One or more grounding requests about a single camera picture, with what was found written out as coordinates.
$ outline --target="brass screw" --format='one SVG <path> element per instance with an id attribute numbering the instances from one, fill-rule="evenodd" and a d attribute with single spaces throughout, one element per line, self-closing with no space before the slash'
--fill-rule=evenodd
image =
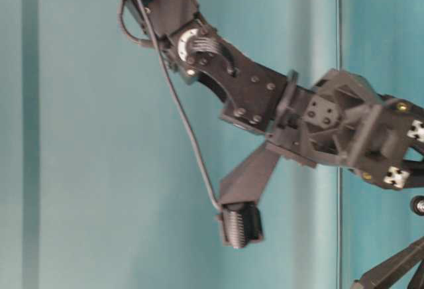
<path id="1" fill-rule="evenodd" d="M 371 175 L 371 174 L 369 174 L 369 173 L 367 173 L 367 172 L 362 173 L 362 177 L 363 177 L 365 180 L 367 180 L 367 181 L 371 181 L 371 180 L 372 180 L 372 175 Z"/>
<path id="2" fill-rule="evenodd" d="M 404 102 L 397 103 L 396 107 L 397 107 L 397 110 L 399 110 L 400 112 L 406 112 L 409 110 L 408 105 Z"/>

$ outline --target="vertical stripe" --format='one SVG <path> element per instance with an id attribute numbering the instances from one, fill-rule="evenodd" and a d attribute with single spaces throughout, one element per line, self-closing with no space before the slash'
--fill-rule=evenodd
<path id="1" fill-rule="evenodd" d="M 40 124 L 38 0 L 22 1 L 23 289 L 38 289 L 40 258 Z"/>

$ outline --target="glass panel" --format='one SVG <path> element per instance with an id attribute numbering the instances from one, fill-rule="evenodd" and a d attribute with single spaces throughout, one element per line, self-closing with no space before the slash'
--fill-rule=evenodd
<path id="1" fill-rule="evenodd" d="M 343 68 L 366 77 L 379 93 L 424 105 L 423 0 L 342 0 Z M 354 279 L 423 236 L 409 209 L 422 189 L 395 192 L 344 172 L 343 279 Z M 393 288 L 406 288 L 411 274 Z"/>
<path id="2" fill-rule="evenodd" d="M 199 2 L 303 86 L 336 66 L 335 0 Z M 336 288 L 334 168 L 282 159 L 260 204 L 266 240 L 224 248 L 156 55 L 119 32 L 118 0 L 0 6 L 1 288 Z M 217 183 L 262 138 L 174 79 Z"/>

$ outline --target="black tripod leg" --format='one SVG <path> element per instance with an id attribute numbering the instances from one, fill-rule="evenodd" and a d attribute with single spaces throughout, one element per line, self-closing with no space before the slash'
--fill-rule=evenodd
<path id="1" fill-rule="evenodd" d="M 366 272 L 352 289 L 387 289 L 424 259 L 424 237 Z"/>
<path id="2" fill-rule="evenodd" d="M 424 289 L 424 261 L 421 261 L 421 264 L 419 264 L 417 271 L 409 283 L 408 289 Z"/>

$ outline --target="black plastic part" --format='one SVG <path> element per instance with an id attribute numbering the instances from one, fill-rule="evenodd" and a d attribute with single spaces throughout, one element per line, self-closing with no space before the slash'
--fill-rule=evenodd
<path id="1" fill-rule="evenodd" d="M 419 203 L 419 202 L 422 202 L 422 201 L 424 201 L 424 196 L 422 196 L 422 195 L 418 195 L 418 196 L 415 196 L 415 197 L 411 200 L 411 203 L 410 203 L 411 210 L 412 210 L 415 214 L 417 214 L 417 215 L 419 215 L 419 216 L 424 216 L 424 212 L 420 211 L 420 210 L 419 210 L 419 208 L 417 207 L 417 206 L 418 206 L 418 203 Z"/>
<path id="2" fill-rule="evenodd" d="M 220 221 L 225 245 L 241 249 L 263 239 L 260 212 L 253 202 L 225 205 Z"/>

